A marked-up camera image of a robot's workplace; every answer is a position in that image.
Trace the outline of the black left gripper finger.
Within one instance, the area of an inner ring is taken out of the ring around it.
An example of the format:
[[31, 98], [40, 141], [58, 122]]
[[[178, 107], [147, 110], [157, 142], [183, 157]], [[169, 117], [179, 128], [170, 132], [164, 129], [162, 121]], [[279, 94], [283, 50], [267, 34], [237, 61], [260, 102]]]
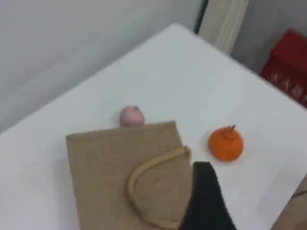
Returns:
[[193, 163], [191, 196], [181, 221], [182, 230], [235, 230], [218, 178], [209, 162]]

